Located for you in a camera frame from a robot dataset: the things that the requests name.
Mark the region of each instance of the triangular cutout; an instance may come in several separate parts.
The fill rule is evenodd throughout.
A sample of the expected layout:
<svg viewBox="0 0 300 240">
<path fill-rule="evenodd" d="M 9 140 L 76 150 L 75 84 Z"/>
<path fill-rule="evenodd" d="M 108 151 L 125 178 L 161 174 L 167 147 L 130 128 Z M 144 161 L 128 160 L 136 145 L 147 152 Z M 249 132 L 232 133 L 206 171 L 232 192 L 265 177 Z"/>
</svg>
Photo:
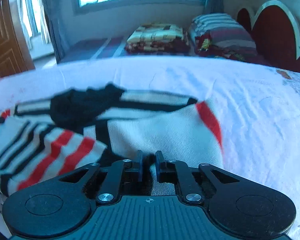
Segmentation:
<svg viewBox="0 0 300 240">
<path fill-rule="evenodd" d="M 222 183 L 222 184 L 229 184 L 229 183 L 235 183 L 235 182 L 239 182 L 239 180 L 228 176 L 224 173 L 222 173 L 221 171 L 218 170 L 212 170 L 211 171 L 213 173 L 213 175 Z"/>
<path fill-rule="evenodd" d="M 72 173 L 68 176 L 65 176 L 59 180 L 63 181 L 63 182 L 77 183 L 88 172 L 88 170 L 89 169 L 82 169 L 82 170 Z"/>
</svg>

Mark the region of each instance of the red stripe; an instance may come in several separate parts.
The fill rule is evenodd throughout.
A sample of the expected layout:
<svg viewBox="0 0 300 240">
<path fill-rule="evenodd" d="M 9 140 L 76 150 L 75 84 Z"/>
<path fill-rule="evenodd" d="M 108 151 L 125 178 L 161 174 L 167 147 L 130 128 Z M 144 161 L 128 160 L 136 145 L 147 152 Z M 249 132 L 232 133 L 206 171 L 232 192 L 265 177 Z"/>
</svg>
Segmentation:
<svg viewBox="0 0 300 240">
<path fill-rule="evenodd" d="M 79 161 L 88 155 L 89 152 L 91 152 L 95 142 L 96 141 L 91 138 L 84 137 L 77 150 L 66 157 L 65 163 L 63 164 L 63 167 L 59 171 L 58 175 L 73 171 Z"/>
<path fill-rule="evenodd" d="M 29 187 L 29 186 L 32 186 L 32 185 L 38 183 L 42 179 L 45 171 L 50 166 L 50 164 L 53 163 L 59 157 L 61 148 L 69 143 L 73 134 L 74 134 L 73 132 L 68 131 L 68 130 L 65 130 L 62 134 L 60 134 L 58 136 L 58 138 L 51 143 L 50 155 L 46 156 L 36 166 L 36 168 L 33 170 L 31 175 L 26 180 L 24 180 L 23 182 L 21 182 L 18 185 L 17 190 L 21 190 L 23 188 L 26 188 L 26 187 Z"/>
<path fill-rule="evenodd" d="M 6 119 L 8 116 L 10 116 L 11 112 L 10 109 L 5 110 L 4 112 L 1 113 L 1 117 Z"/>
<path fill-rule="evenodd" d="M 221 129 L 218 120 L 215 115 L 211 111 L 211 109 L 207 106 L 206 102 L 201 102 L 196 104 L 197 111 L 200 115 L 201 120 L 204 122 L 206 127 L 214 134 L 216 137 L 219 146 L 222 151 L 222 136 Z"/>
</svg>

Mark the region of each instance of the floor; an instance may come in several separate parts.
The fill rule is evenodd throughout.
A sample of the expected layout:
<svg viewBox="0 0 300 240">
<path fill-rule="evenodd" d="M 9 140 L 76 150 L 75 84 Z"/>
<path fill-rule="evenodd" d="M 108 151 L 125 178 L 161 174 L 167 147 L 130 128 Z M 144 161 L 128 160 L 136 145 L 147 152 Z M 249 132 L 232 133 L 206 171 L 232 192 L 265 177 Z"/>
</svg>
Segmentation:
<svg viewBox="0 0 300 240">
<path fill-rule="evenodd" d="M 45 57 L 35 59 L 33 61 L 33 63 L 34 63 L 35 69 L 52 68 L 57 65 L 56 57 L 54 55 L 48 55 Z"/>
</svg>

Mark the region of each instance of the window frame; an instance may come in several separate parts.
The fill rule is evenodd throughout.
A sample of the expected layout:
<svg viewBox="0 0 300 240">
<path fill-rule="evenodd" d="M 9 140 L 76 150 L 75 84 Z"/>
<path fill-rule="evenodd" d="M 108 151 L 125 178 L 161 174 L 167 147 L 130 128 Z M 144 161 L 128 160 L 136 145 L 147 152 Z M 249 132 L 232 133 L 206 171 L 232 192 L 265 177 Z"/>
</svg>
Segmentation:
<svg viewBox="0 0 300 240">
<path fill-rule="evenodd" d="M 72 0 L 74 15 L 87 14 L 100 10 L 106 10 L 115 7 L 139 5 L 139 4 L 162 4 L 162 3 L 173 3 L 173 4 L 187 4 L 193 6 L 203 5 L 202 0 L 108 0 L 103 2 L 88 3 L 80 6 L 80 0 Z"/>
<path fill-rule="evenodd" d="M 26 0 L 26 8 L 27 8 L 27 12 L 28 12 L 30 28 L 32 31 L 32 36 L 30 38 L 34 38 L 34 37 L 41 35 L 41 32 L 38 32 L 37 23 L 34 18 L 32 0 Z"/>
</svg>

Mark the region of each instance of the striped bed cover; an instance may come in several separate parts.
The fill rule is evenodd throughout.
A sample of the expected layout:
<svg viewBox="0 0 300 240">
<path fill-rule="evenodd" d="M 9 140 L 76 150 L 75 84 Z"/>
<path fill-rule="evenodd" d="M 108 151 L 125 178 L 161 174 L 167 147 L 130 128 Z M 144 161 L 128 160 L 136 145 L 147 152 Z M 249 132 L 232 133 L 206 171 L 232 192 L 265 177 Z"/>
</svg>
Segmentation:
<svg viewBox="0 0 300 240">
<path fill-rule="evenodd" d="M 100 59 L 110 57 L 124 57 L 124 56 L 141 56 L 141 55 L 174 55 L 174 56 L 192 56 L 198 57 L 194 52 L 194 45 L 189 40 L 190 50 L 188 53 L 168 53 L 168 52 L 143 52 L 143 53 L 128 53 L 124 50 L 126 41 L 129 36 L 121 36 L 109 39 L 95 39 L 79 41 L 72 46 L 67 52 L 66 56 L 60 63 L 66 63 L 75 60 L 85 59 Z"/>
</svg>

